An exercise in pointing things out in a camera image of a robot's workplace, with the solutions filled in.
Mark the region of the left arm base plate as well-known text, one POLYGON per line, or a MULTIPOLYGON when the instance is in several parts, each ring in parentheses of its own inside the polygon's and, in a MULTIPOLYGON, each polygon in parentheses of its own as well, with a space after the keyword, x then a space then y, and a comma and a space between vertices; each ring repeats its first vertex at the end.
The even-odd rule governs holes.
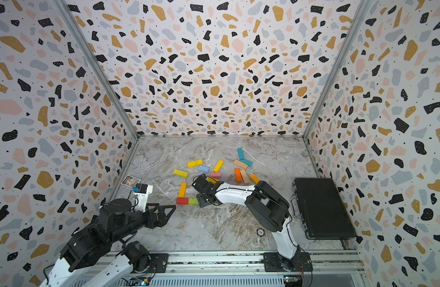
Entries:
POLYGON ((152 253, 143 255, 133 263, 133 272, 142 274, 165 273, 167 269, 169 254, 152 253))

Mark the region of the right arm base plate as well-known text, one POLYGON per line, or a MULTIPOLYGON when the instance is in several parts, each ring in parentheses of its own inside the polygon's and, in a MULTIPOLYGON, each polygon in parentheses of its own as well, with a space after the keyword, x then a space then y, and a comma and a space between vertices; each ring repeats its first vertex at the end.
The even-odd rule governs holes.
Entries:
POLYGON ((266 252, 263 254, 263 263, 266 272, 313 271, 313 264, 307 252, 297 252, 291 259, 285 258, 277 252, 266 252))

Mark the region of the orange-yellow long block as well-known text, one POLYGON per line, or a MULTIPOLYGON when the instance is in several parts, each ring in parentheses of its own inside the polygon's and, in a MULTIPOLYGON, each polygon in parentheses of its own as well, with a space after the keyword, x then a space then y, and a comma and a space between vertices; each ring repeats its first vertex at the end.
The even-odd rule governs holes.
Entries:
POLYGON ((179 189, 179 194, 178 194, 179 198, 185 197, 186 188, 187 188, 187 183, 186 182, 181 183, 180 189, 179 189))

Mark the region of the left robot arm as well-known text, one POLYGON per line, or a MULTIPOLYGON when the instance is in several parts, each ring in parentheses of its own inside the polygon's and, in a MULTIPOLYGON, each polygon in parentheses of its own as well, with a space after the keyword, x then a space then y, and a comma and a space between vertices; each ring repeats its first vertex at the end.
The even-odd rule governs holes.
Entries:
POLYGON ((141 228, 164 227, 176 206, 151 203, 138 208, 128 199, 116 199, 99 209, 99 216, 74 233, 63 247, 50 272, 45 272, 43 287, 72 287, 112 245, 124 246, 102 271, 86 282, 88 287, 109 287, 122 280, 128 286, 135 281, 149 284, 154 276, 166 271, 168 254, 151 255, 139 241, 131 241, 141 228))

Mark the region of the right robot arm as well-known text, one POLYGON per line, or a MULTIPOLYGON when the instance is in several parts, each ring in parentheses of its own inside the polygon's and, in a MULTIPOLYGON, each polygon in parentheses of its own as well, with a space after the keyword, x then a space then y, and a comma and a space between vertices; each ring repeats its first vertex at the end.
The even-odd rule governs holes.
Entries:
POLYGON ((265 181, 250 186, 231 185, 223 181, 215 182, 202 174, 194 178, 192 187, 198 192, 197 200, 201 208, 221 204, 247 207, 260 225, 272 233, 283 268, 296 271, 304 267, 304 262, 299 259, 301 248, 290 228, 290 204, 271 185, 265 181))

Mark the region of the red block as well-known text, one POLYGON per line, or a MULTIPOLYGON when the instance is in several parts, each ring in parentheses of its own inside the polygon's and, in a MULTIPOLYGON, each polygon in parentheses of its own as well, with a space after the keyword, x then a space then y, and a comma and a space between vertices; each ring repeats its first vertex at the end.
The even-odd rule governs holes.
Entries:
POLYGON ((177 204, 188 205, 189 204, 189 199, 185 198, 185 197, 178 197, 176 203, 177 204))

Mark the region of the lime green block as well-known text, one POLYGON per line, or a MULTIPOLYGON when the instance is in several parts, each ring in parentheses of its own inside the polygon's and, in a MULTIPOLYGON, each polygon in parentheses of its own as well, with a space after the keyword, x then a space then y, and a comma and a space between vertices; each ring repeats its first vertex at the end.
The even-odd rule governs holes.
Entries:
POLYGON ((189 205, 198 205, 198 200, 196 198, 190 198, 188 199, 189 205))

